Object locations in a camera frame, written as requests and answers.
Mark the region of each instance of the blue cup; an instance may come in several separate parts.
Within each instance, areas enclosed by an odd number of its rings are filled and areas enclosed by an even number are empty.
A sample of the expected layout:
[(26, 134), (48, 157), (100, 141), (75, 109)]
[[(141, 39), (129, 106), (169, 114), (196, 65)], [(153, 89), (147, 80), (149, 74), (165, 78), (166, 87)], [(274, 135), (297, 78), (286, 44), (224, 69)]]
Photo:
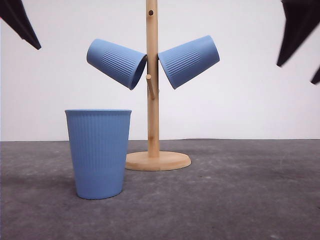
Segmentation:
[(86, 60), (96, 69), (132, 90), (138, 84), (145, 69), (147, 55), (112, 42), (96, 39), (88, 49)]
[(220, 61), (211, 36), (158, 53), (163, 70), (176, 89)]
[(77, 195), (105, 199), (122, 191), (131, 110), (66, 110)]

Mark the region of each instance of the wooden pole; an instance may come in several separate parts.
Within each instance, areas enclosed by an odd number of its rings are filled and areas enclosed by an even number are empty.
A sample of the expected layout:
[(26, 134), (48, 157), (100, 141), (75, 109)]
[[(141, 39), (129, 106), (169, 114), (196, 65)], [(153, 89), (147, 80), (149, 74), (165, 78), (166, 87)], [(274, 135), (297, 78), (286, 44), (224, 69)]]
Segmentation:
[(148, 151), (127, 154), (125, 168), (138, 171), (166, 171), (187, 167), (191, 164), (188, 155), (180, 152), (160, 151), (157, 0), (146, 0), (146, 54)]
[(146, 0), (147, 74), (151, 75), (148, 98), (148, 156), (159, 157), (159, 73), (158, 73), (158, 0)]

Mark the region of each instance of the white wall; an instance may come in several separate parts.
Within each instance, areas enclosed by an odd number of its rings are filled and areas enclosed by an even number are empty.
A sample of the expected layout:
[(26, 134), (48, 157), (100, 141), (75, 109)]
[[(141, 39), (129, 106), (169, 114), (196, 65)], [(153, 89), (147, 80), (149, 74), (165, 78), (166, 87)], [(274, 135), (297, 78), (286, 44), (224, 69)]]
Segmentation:
[[(86, 62), (95, 38), (146, 52), (144, 0), (23, 0), (42, 45), (1, 24), (1, 140), (67, 140), (65, 109), (132, 109), (147, 138), (146, 81), (130, 91)], [(160, 67), (160, 138), (319, 139), (320, 29), (276, 66), (280, 0), (159, 0), (159, 51), (211, 35), (220, 62), (173, 90)]]

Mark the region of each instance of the cup rim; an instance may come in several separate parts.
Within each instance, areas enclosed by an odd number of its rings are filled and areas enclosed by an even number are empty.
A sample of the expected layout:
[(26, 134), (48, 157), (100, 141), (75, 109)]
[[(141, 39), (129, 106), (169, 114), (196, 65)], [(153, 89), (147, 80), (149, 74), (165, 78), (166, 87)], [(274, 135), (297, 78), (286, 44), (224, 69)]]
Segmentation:
[(65, 112), (132, 112), (130, 109), (66, 109)]

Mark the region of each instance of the wooden peg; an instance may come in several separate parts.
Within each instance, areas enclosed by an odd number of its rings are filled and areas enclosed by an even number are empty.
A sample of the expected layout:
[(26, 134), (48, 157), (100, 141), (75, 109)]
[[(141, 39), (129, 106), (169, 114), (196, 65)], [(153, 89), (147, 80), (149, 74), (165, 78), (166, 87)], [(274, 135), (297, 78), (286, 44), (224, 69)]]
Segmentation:
[(145, 76), (146, 79), (146, 83), (148, 84), (148, 89), (149, 89), (149, 93), (150, 93), (150, 97), (151, 99), (155, 99), (155, 92), (154, 92), (154, 88), (152, 87), (152, 82), (151, 82), (151, 75), (147, 74)]

